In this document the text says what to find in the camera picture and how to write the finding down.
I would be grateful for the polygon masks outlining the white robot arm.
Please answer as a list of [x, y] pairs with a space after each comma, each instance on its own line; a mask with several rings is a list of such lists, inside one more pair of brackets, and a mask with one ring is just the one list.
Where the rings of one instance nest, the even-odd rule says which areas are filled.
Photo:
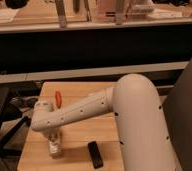
[[58, 110], [39, 101], [31, 129], [48, 137], [58, 127], [107, 113], [115, 116], [125, 171], [178, 171], [158, 91], [141, 74], [125, 75], [114, 86]]

